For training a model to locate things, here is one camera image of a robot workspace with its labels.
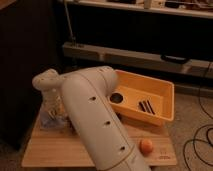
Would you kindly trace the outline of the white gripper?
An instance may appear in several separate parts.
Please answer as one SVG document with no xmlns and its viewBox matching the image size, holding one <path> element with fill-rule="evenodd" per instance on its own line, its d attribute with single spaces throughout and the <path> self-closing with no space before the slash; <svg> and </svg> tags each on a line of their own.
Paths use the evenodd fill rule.
<svg viewBox="0 0 213 171">
<path fill-rule="evenodd" d="M 56 89 L 43 91 L 42 96 L 44 109 L 51 119 L 64 118 L 66 116 L 60 94 Z"/>
</svg>

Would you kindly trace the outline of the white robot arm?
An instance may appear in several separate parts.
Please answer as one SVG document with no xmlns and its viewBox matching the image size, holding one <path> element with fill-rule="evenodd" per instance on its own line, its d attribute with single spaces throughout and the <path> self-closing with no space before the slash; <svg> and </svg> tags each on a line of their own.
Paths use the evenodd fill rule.
<svg viewBox="0 0 213 171">
<path fill-rule="evenodd" d="M 32 80 L 46 102 L 56 97 L 62 101 L 98 171 L 151 171 L 107 100 L 117 83 L 118 75 L 109 66 L 64 74 L 49 69 Z"/>
</svg>

